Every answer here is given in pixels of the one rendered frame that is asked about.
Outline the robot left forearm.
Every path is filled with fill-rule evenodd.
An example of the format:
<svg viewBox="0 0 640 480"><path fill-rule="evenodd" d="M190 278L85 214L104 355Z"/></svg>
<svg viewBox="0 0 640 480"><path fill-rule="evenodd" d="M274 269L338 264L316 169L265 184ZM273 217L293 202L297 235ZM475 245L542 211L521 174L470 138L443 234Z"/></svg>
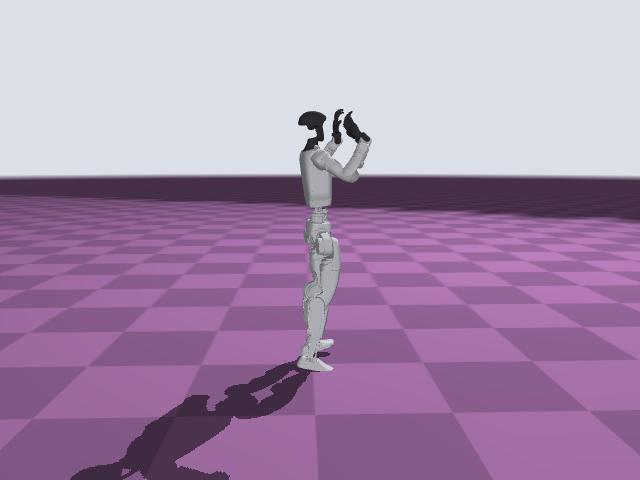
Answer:
<svg viewBox="0 0 640 480"><path fill-rule="evenodd" d="M337 147L339 145L341 145L343 142L342 136L341 136L341 143L340 144L335 144L334 141L334 137L332 137L332 140L328 142L328 144L326 145L326 147L324 148L324 150L330 155L332 156L334 154L334 152L336 151Z"/></svg>

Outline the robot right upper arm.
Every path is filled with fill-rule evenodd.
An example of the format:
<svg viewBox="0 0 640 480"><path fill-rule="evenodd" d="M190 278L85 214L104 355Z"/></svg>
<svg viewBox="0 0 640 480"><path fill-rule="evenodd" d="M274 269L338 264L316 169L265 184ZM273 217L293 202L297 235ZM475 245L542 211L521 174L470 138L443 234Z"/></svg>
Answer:
<svg viewBox="0 0 640 480"><path fill-rule="evenodd" d="M351 176L345 176L343 174L343 167L340 162L332 158L326 151L318 151L314 153L310 160L314 166L319 170L326 170L334 176L340 178L345 182L354 183L359 178L359 173L356 171Z"/></svg>

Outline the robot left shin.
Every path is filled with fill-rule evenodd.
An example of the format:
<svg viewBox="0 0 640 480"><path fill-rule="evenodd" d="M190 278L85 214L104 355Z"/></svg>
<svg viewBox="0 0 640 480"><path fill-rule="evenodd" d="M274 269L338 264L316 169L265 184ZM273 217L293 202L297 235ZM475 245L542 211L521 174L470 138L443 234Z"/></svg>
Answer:
<svg viewBox="0 0 640 480"><path fill-rule="evenodd" d="M307 284L307 283L306 283ZM305 285L304 285L305 286ZM306 329L308 329L308 315L309 315L309 307L308 307L308 300L304 295L303 295L303 318L304 321L306 322ZM309 336L307 335L307 343L309 341Z"/></svg>

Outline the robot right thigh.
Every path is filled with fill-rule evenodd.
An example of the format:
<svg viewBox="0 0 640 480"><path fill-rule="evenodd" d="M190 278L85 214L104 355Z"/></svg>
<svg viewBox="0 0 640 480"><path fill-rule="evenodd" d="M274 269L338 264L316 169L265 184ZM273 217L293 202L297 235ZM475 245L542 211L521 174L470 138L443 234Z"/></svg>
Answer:
<svg viewBox="0 0 640 480"><path fill-rule="evenodd" d="M325 303L325 309L331 302L340 276L341 254L337 238L331 237L327 231L318 232L315 240L315 249L318 255L327 255L321 259L320 263L320 283L321 293L310 296L309 302L314 297L320 297Z"/></svg>

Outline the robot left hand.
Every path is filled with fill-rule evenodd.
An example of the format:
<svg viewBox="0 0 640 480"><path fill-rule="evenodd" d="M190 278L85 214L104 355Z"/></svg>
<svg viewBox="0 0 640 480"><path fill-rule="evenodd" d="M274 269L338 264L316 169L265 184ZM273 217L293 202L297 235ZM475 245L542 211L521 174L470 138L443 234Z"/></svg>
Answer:
<svg viewBox="0 0 640 480"><path fill-rule="evenodd" d="M339 125L342 122L341 120L338 121L338 118L341 114L343 114L344 112L343 109L339 109L335 112L334 114L334 121L333 121L333 133L332 136L334 137L334 141L335 144L340 144L341 143L341 132L339 132Z"/></svg>

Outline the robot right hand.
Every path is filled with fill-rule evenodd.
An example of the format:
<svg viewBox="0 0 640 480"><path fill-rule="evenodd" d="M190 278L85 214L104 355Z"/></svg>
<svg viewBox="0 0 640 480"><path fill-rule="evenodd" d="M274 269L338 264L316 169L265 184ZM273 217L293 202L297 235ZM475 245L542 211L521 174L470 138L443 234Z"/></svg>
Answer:
<svg viewBox="0 0 640 480"><path fill-rule="evenodd" d="M355 139L355 141L358 143L360 140L360 137L366 141L369 142L370 138L368 137L368 135L365 132L360 132L358 126L356 125L355 122L353 122L352 118L351 118L351 114L352 111L349 112L345 119L344 119L344 123L343 126L346 129L346 133L348 136L352 137L353 139Z"/></svg>

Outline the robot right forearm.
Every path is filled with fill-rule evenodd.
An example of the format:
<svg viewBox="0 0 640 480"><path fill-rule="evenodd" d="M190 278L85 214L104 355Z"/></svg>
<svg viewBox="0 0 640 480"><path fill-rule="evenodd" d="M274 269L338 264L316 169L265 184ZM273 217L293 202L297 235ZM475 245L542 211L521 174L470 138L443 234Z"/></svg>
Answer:
<svg viewBox="0 0 640 480"><path fill-rule="evenodd" d="M369 137L369 136L368 136ZM364 141L361 137L356 146L353 156L350 158L349 162L343 169L343 174L345 176L351 176L357 168L362 168L364 165L364 160L369 151L369 146L372 142L371 137L369 142Z"/></svg>

